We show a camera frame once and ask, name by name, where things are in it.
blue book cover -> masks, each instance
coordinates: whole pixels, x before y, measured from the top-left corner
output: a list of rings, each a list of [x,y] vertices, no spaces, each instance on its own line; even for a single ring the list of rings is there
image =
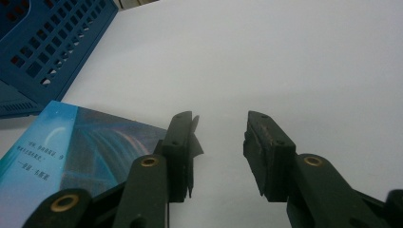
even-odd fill
[[[0,227],[21,227],[62,189],[92,197],[125,181],[165,130],[71,104],[51,102],[0,160]]]

white table surface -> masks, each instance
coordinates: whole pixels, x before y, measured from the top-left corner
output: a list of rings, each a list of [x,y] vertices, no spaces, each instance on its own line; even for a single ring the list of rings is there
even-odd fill
[[[162,0],[120,12],[63,102],[167,128],[201,116],[171,227],[290,227],[242,155],[248,110],[380,200],[403,188],[403,1]],[[35,117],[0,120],[3,156]]]

blue plastic crate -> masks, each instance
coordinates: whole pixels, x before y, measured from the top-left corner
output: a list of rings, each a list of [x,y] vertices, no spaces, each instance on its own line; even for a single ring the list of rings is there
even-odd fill
[[[60,101],[117,12],[113,0],[0,0],[0,118]]]

